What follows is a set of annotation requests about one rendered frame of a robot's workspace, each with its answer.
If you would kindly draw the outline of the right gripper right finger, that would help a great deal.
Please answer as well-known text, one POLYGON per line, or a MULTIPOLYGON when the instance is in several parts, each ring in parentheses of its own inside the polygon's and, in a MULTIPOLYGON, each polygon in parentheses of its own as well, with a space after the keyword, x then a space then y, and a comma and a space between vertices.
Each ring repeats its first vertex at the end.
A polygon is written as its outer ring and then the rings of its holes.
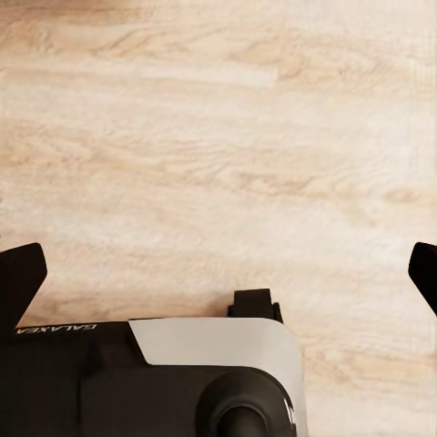
POLYGON ((417 242, 412 251, 408 273, 437 316, 437 246, 417 242))

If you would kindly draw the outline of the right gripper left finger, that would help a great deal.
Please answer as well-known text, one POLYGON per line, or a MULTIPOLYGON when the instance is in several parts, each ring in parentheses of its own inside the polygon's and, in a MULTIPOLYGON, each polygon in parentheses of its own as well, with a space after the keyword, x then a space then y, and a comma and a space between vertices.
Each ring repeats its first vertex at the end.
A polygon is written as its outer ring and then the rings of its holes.
POLYGON ((0 351, 20 326, 46 276, 46 258, 39 243, 0 253, 0 351))

